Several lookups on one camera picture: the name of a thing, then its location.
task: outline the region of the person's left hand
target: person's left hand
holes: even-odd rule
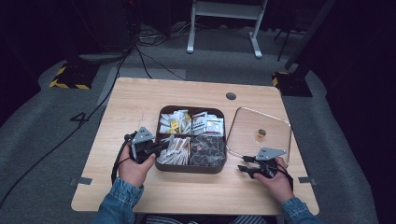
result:
[[[119,177],[135,187],[140,188],[146,180],[149,169],[155,162],[155,154],[151,154],[142,164],[138,164],[131,159],[123,161],[130,158],[129,151],[130,148],[127,145],[121,152],[120,161],[122,161],[122,163],[119,166]]]

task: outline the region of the white metal stand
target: white metal stand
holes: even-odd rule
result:
[[[189,43],[187,45],[187,52],[194,52],[194,39],[195,39],[195,16],[212,16],[212,17],[225,17],[237,18],[246,20],[255,20],[254,32],[249,32],[248,37],[253,47],[256,58],[262,57],[259,44],[257,43],[257,33],[259,32],[260,25],[262,24],[262,16],[264,15],[267,0],[262,0],[261,6],[245,6],[237,4],[213,3],[213,2],[199,2],[192,1],[191,8],[191,29],[189,35]]]

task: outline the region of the brown tray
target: brown tray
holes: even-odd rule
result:
[[[218,118],[222,118],[224,119],[224,114],[217,110],[216,108],[204,108],[204,107],[193,107],[193,106],[180,106],[180,105],[168,105],[166,107],[164,107],[159,115],[158,118],[158,127],[157,127],[157,132],[155,135],[155,141],[159,142],[161,139],[167,138],[169,137],[171,134],[170,133],[160,133],[160,127],[161,127],[161,123],[160,123],[160,119],[161,119],[161,114],[171,114],[174,111],[177,110],[188,110],[189,115],[192,117],[192,115],[194,114],[198,114],[201,112],[206,111],[207,114],[213,114],[216,115]],[[223,122],[223,130],[224,130],[224,135],[222,136],[222,140],[224,142],[224,156],[225,156],[225,161],[222,165],[220,166],[197,166],[197,165],[172,165],[172,164],[160,164],[159,162],[157,162],[157,160],[155,161],[155,166],[157,167],[157,169],[161,170],[161,171],[165,171],[165,172],[179,172],[179,173],[196,173],[196,174],[217,174],[219,173],[223,167],[225,162],[227,161],[227,150],[225,147],[226,144],[226,132],[225,132],[225,124]],[[192,134],[175,134],[175,137],[181,137],[181,138],[185,138],[185,137],[191,137],[191,139],[193,137],[195,137],[197,135],[192,135]]]

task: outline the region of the gray carpet floor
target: gray carpet floor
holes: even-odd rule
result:
[[[188,37],[165,41],[159,46],[139,47],[153,78],[271,86],[271,75],[285,71],[284,64],[294,47],[287,46],[276,61],[283,37],[260,31],[263,57],[256,59],[243,28],[202,30],[197,33],[193,54],[187,54]],[[92,89],[50,88],[64,62],[45,71],[38,80],[41,92],[22,105],[0,129],[0,196],[42,156],[61,143],[78,123],[69,121],[90,114],[109,90],[117,63],[101,65]],[[147,77],[134,50],[120,70],[121,77]],[[347,140],[327,105],[326,90],[318,77],[306,77],[313,97],[283,96],[292,129],[303,155],[325,223],[377,223],[370,186],[356,162]],[[0,209],[0,223],[90,223],[95,212],[76,212],[71,202],[76,190],[70,180],[79,177],[100,125],[104,105],[59,148],[40,162],[9,194]]]

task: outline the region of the denim sleeve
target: denim sleeve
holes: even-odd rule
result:
[[[301,202],[298,198],[292,198],[282,203],[281,208],[285,215],[285,220],[289,224],[322,223],[312,215],[308,207],[306,207],[306,204]]]
[[[117,178],[93,223],[134,223],[132,208],[139,202],[143,190]]]

